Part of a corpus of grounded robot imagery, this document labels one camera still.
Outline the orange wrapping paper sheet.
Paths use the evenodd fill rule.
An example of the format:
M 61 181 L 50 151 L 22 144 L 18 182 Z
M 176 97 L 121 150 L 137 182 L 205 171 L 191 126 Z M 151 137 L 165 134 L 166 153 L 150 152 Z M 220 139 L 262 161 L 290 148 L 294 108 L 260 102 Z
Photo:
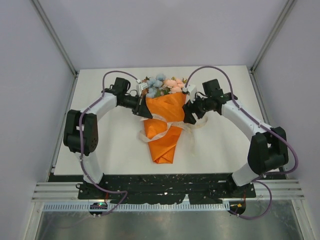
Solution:
M 182 122 L 184 120 L 183 105 L 186 95 L 178 92 L 156 98 L 146 98 L 149 111 L 161 119 L 147 119 L 143 122 L 144 132 L 148 139 L 164 133 L 164 136 L 148 143 L 151 159 L 156 164 L 172 164 L 182 128 L 169 123 Z

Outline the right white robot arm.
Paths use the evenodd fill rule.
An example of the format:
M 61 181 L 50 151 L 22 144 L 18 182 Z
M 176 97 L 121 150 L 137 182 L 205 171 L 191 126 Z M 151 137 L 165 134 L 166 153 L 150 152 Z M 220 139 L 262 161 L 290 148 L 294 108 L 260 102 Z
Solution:
M 227 193 L 238 197 L 253 180 L 289 162 L 286 132 L 250 115 L 234 95 L 223 92 L 217 79 L 204 82 L 202 87 L 204 92 L 198 92 L 194 85 L 182 89 L 189 96 L 182 107 L 184 123 L 195 125 L 207 112 L 214 111 L 231 121 L 250 141 L 247 162 L 226 180 Z

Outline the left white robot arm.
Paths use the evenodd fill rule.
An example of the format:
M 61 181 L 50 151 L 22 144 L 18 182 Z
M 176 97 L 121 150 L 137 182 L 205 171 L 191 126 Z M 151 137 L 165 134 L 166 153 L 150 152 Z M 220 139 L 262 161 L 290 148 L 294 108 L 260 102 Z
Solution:
M 109 88 L 102 88 L 100 96 L 88 107 L 82 110 L 71 109 L 67 113 L 63 144 L 70 152 L 78 155 L 83 180 L 91 184 L 89 193 L 96 199 L 102 199 L 106 193 L 127 193 L 125 190 L 107 190 L 102 183 L 104 173 L 96 154 L 99 142 L 98 121 L 117 106 L 131 109 L 136 116 L 151 119 L 153 116 L 147 107 L 146 98 L 142 95 L 148 84 L 140 80 L 137 82 L 136 95 L 130 95 L 131 83 L 117 77 Z

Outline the fake flower bouquet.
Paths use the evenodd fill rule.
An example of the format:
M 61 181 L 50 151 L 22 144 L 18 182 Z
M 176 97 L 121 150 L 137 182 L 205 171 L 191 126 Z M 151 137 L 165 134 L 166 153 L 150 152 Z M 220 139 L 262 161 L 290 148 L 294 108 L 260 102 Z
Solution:
M 146 89 L 142 90 L 142 95 L 147 98 L 157 98 L 166 94 L 166 88 L 164 87 L 164 81 L 166 76 L 163 73 L 159 73 L 156 77 L 146 76 L 142 81 L 147 84 Z

